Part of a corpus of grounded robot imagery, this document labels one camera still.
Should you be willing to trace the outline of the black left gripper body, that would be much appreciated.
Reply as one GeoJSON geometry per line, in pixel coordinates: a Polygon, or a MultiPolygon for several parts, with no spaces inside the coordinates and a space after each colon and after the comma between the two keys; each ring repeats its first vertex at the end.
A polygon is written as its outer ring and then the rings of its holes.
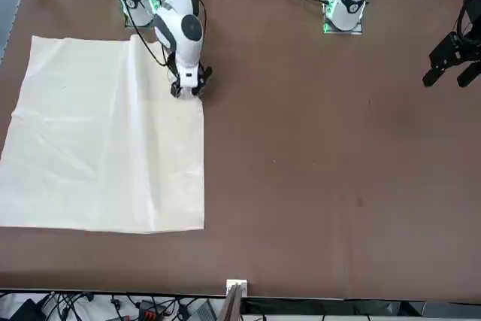
{"type": "Polygon", "coordinates": [[[464,12],[467,14],[471,29],[466,34],[466,38],[469,40],[480,39],[480,0],[464,0],[463,2],[464,12]]]}

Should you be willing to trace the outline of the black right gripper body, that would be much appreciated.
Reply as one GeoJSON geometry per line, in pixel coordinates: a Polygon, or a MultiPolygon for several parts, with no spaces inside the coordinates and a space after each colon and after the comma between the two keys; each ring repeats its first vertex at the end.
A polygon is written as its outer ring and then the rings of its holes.
{"type": "Polygon", "coordinates": [[[174,98],[198,98],[204,90],[205,84],[200,82],[196,87],[181,86],[180,81],[171,84],[171,95],[174,98]]]}

